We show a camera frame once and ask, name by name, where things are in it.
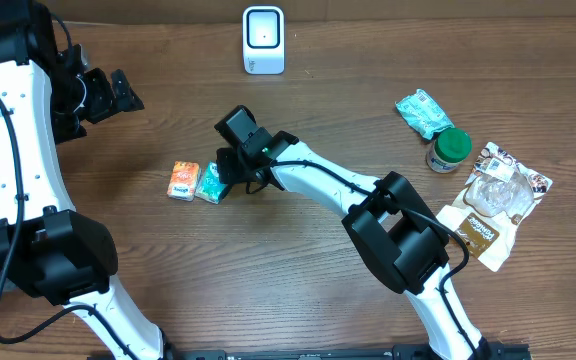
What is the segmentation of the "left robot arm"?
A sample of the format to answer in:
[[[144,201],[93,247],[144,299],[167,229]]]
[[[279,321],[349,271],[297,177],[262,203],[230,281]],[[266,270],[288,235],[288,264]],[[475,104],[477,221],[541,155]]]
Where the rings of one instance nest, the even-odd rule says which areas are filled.
[[[109,230],[76,210],[56,151],[142,101],[123,71],[90,68],[80,45],[60,50],[58,24],[39,2],[0,2],[0,280],[78,316],[114,359],[172,359],[119,280]]]

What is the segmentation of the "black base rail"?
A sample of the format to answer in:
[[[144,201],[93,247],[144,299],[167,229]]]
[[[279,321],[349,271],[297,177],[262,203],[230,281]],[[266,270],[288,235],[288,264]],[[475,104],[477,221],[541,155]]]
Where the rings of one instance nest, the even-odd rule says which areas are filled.
[[[424,360],[439,359],[427,344],[394,345],[390,349],[339,349],[322,351],[226,352],[198,350],[180,352],[183,360]]]

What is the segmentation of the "orange Kleenex tissue pack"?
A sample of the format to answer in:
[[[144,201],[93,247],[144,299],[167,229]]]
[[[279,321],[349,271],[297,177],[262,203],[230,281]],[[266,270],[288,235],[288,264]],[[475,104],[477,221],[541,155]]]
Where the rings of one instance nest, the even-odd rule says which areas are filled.
[[[192,201],[195,197],[201,167],[198,163],[176,161],[167,195],[170,198]]]

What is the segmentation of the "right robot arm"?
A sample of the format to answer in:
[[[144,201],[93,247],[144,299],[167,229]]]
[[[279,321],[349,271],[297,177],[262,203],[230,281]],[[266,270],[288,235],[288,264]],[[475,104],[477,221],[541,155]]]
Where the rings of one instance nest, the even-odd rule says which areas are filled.
[[[432,213],[411,183],[347,170],[315,153],[296,136],[270,134],[252,112],[236,106],[216,126],[227,142],[217,151],[222,183],[272,185],[301,194],[337,214],[364,265],[389,290],[405,295],[441,359],[487,359],[490,346],[469,321],[452,285],[463,269],[449,264],[446,247],[464,241]]]

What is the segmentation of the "teal Kleenex tissue pack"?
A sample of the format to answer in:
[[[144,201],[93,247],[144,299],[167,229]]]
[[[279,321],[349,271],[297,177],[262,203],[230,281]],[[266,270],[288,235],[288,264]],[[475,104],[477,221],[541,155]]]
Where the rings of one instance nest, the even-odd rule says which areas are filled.
[[[198,183],[195,195],[207,202],[218,204],[226,188],[227,185],[220,182],[217,164],[209,162]]]

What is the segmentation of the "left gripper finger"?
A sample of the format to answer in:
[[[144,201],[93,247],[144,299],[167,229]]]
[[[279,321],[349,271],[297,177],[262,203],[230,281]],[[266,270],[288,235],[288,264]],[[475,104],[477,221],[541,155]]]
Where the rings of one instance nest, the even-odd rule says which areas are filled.
[[[132,90],[125,73],[117,69],[111,73],[112,90],[118,100],[137,100],[138,96]]]
[[[114,100],[114,111],[119,112],[134,112],[144,109],[143,102],[137,97],[116,98]]]

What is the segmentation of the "teal wet wipes pack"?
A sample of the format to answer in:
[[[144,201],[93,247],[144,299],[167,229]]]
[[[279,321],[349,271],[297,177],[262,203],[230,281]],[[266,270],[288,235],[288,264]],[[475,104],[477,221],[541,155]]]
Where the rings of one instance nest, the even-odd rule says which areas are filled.
[[[454,124],[441,106],[423,89],[395,103],[404,121],[423,139],[432,140]]]

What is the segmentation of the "green lid jar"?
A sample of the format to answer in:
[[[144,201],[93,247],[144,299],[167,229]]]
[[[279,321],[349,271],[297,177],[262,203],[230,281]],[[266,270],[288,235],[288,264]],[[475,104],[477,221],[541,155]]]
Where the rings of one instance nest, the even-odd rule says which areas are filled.
[[[439,134],[426,154],[429,168],[437,173],[454,171],[472,151],[470,135],[460,128],[449,128]]]

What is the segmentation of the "beige plastic pouch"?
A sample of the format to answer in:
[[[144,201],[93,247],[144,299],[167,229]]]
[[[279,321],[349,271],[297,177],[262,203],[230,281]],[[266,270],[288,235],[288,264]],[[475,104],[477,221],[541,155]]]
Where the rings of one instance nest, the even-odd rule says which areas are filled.
[[[461,237],[472,256],[496,272],[510,256],[519,225],[552,184],[550,178],[489,142],[464,189],[437,218]]]

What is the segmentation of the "white barcode scanner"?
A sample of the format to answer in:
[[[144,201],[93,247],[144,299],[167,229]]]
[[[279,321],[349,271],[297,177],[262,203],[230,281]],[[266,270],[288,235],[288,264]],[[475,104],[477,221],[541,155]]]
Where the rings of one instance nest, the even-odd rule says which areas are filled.
[[[285,70],[285,17],[281,8],[254,5],[242,14],[244,69],[251,75],[279,75]]]

